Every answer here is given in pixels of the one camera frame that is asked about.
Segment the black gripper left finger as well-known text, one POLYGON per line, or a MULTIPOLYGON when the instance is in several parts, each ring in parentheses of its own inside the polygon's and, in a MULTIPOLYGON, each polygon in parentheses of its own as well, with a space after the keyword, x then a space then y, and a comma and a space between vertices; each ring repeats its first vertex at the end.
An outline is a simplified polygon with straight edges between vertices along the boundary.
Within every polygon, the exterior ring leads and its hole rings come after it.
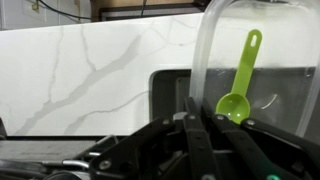
POLYGON ((198 108, 192 97, 187 97, 184 102, 184 108, 189 115, 197 115, 198 108))

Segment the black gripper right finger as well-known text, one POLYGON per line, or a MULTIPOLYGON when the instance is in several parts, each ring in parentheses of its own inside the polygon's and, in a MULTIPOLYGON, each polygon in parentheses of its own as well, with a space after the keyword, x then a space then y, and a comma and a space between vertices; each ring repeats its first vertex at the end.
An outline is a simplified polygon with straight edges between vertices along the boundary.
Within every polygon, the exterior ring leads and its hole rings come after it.
POLYGON ((215 115, 215 110, 211 107, 206 98, 202 99, 201 117, 203 119, 211 119, 215 115))

